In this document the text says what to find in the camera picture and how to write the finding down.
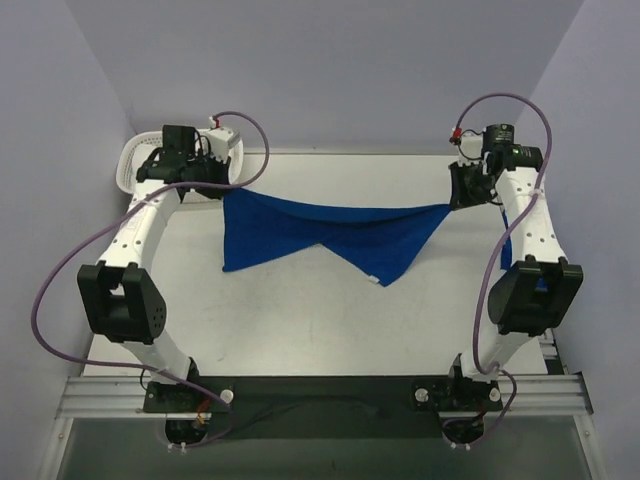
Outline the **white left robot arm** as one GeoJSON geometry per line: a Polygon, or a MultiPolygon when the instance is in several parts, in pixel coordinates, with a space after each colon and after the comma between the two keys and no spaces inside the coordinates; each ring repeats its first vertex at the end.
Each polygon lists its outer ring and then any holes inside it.
{"type": "Polygon", "coordinates": [[[92,332],[128,350],[166,385],[177,410],[195,409],[202,399],[195,361],[165,329],[168,307],[150,275],[169,219],[190,190],[219,198],[242,168],[238,132],[166,125],[140,134],[125,146],[119,176],[132,196],[130,218],[94,265],[79,269],[77,282],[92,332]]]}

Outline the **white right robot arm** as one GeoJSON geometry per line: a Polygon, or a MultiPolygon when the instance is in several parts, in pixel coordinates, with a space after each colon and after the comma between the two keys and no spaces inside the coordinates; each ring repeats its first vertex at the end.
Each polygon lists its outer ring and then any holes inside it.
{"type": "Polygon", "coordinates": [[[495,381],[522,346],[562,322],[584,273],[557,238],[539,148],[516,143],[509,124],[455,128],[450,141],[458,149],[449,166],[451,209],[496,206],[504,223],[481,281],[471,347],[443,385],[447,404],[463,410],[479,398],[477,382],[495,381]]]}

